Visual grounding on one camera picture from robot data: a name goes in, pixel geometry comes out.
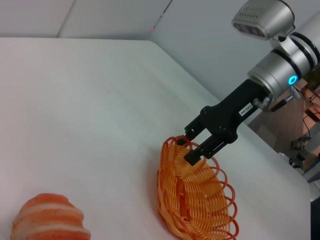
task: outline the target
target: woven basket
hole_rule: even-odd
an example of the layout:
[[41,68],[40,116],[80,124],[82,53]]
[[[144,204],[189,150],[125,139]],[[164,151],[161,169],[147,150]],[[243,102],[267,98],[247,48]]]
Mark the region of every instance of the woven basket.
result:
[[[178,139],[187,143],[180,146]],[[194,166],[185,161],[184,156],[197,146],[183,136],[170,137],[163,143],[157,179],[158,211],[170,231],[183,240],[235,240],[239,233],[235,191],[215,158],[211,158],[212,166],[206,158]],[[220,172],[223,181],[217,178]],[[225,196],[226,188],[231,197]]]

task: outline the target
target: white tabletop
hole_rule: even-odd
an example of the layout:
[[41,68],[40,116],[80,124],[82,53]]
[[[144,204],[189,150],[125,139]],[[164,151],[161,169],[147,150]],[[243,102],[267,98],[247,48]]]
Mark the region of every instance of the white tabletop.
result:
[[[50,192],[84,212],[93,240],[175,239],[157,212],[162,143],[217,103],[149,41],[0,38],[0,238]],[[307,182],[246,125],[238,135],[216,155],[237,239],[309,239]]]

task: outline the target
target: blue led light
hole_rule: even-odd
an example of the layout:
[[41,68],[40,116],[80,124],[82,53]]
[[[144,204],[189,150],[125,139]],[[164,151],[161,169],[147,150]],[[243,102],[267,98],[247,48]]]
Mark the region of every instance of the blue led light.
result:
[[296,81],[298,80],[298,76],[297,75],[293,75],[289,78],[289,85],[294,84]]

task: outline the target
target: white wall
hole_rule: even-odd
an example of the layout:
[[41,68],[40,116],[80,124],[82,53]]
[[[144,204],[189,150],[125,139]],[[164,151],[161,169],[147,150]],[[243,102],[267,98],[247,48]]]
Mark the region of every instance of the white wall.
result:
[[75,0],[62,38],[144,39],[170,0]]
[[0,0],[0,37],[55,38],[73,0]]
[[[246,0],[173,0],[149,39],[158,44],[219,100],[247,79],[270,50],[266,41],[233,29]],[[319,0],[287,0],[301,25],[320,10]]]

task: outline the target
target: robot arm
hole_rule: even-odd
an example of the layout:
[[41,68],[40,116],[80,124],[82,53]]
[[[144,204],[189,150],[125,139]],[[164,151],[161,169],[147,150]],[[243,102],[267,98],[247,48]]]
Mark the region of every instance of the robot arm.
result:
[[189,125],[185,137],[193,140],[204,129],[211,136],[184,156],[191,165],[201,156],[211,158],[237,138],[238,126],[258,108],[269,111],[270,104],[289,90],[291,96],[280,101],[274,112],[300,96],[293,85],[320,62],[320,11],[297,31],[295,16],[282,0],[249,0],[232,20],[242,34],[269,40],[273,50],[249,72],[229,96],[215,106],[206,106]]

